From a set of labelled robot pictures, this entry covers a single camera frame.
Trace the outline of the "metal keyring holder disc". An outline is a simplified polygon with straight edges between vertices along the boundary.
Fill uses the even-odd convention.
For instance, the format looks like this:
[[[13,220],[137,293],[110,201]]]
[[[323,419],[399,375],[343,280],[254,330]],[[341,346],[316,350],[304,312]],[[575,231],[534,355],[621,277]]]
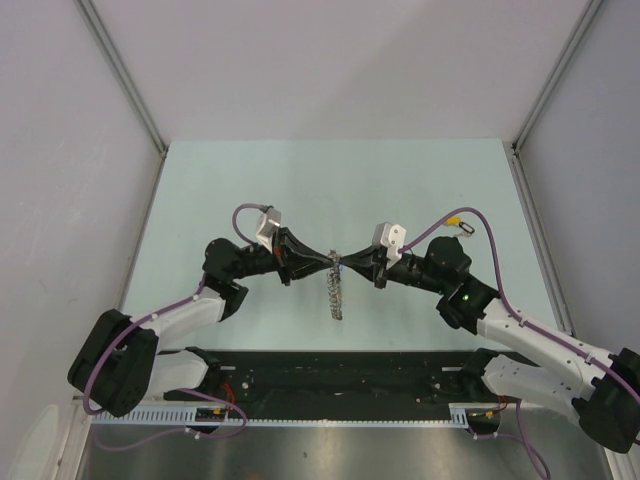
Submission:
[[[326,274],[330,313],[334,320],[342,321],[343,294],[341,278],[342,265],[340,263],[341,257],[335,250],[330,250],[328,258],[331,261],[331,267]]]

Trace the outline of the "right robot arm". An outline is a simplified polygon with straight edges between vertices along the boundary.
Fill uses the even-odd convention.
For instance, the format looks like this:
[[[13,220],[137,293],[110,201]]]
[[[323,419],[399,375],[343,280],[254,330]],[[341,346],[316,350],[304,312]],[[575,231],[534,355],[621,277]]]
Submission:
[[[458,239],[437,237],[422,257],[404,254],[391,262],[385,247],[372,245],[340,262],[377,288],[396,282],[439,294],[436,309],[451,328],[527,359],[521,364],[501,354],[480,354],[461,376],[469,399],[484,401],[496,393],[542,406],[616,453],[638,443],[638,353],[595,347],[507,306],[504,294],[471,274],[471,259]]]

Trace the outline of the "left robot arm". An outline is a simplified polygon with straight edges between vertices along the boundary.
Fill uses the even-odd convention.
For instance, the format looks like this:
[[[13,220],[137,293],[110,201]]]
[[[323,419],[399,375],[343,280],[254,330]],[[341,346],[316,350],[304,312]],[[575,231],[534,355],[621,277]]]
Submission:
[[[181,351],[166,361],[161,351],[205,326],[234,315],[248,290],[247,277],[277,273],[284,285],[332,267],[332,259],[279,228],[264,246],[239,247],[225,238],[205,250],[203,274],[197,289],[173,304],[138,317],[116,309],[103,312],[69,369],[67,380],[83,395],[83,409],[91,415],[108,412],[122,417],[144,397],[188,389],[197,398],[214,397],[220,374],[195,353]]]

